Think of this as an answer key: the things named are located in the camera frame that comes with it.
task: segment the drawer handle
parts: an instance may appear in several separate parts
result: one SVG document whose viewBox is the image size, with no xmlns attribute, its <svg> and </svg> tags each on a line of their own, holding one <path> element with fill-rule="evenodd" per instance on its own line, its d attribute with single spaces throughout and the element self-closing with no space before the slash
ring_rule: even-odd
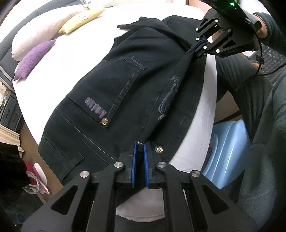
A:
<svg viewBox="0 0 286 232">
<path fill-rule="evenodd" d="M 7 113 L 7 115 L 6 115 L 6 118 L 8 118 L 9 113 L 10 113 L 10 109 L 8 109 L 8 113 Z"/>
<path fill-rule="evenodd" d="M 17 118 L 17 114 L 15 114 L 15 117 L 14 117 L 14 119 L 13 119 L 13 122 L 15 122 L 15 121 L 16 121 L 16 118 Z"/>
</svg>

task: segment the beige curtain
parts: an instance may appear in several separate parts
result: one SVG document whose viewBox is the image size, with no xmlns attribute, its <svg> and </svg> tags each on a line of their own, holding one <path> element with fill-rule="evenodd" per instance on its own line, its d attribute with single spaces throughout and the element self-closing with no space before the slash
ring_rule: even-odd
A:
<svg viewBox="0 0 286 232">
<path fill-rule="evenodd" d="M 0 142 L 17 145 L 22 158 L 24 150 L 20 147 L 20 135 L 18 133 L 0 125 Z"/>
</svg>

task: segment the gold rivet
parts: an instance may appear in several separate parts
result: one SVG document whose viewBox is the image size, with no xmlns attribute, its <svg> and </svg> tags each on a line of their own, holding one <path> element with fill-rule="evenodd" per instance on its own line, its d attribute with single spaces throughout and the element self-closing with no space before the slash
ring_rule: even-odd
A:
<svg viewBox="0 0 286 232">
<path fill-rule="evenodd" d="M 163 148 L 161 146 L 156 147 L 156 152 L 158 152 L 159 154 L 161 154 L 163 152 Z"/>
<path fill-rule="evenodd" d="M 103 118 L 103 119 L 101 120 L 101 124 L 104 125 L 104 126 L 106 126 L 106 125 L 108 124 L 108 119 L 107 119 L 107 118 Z"/>
</svg>

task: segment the dark green sleeve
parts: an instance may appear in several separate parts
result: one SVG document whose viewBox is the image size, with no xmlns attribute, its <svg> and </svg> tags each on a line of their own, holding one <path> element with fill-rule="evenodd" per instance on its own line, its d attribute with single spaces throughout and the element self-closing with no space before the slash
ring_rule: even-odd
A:
<svg viewBox="0 0 286 232">
<path fill-rule="evenodd" d="M 262 18 L 267 27 L 267 37 L 261 40 L 264 45 L 286 56 L 286 40 L 274 19 L 266 13 L 254 13 Z"/>
</svg>

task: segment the blue plastic stool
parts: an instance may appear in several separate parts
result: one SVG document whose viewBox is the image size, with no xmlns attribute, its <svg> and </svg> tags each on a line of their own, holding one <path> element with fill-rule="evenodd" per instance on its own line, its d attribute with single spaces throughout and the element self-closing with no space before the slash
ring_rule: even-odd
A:
<svg viewBox="0 0 286 232">
<path fill-rule="evenodd" d="M 213 150 L 203 175 L 221 189 L 245 169 L 250 140 L 241 119 L 214 125 L 211 140 Z"/>
</svg>

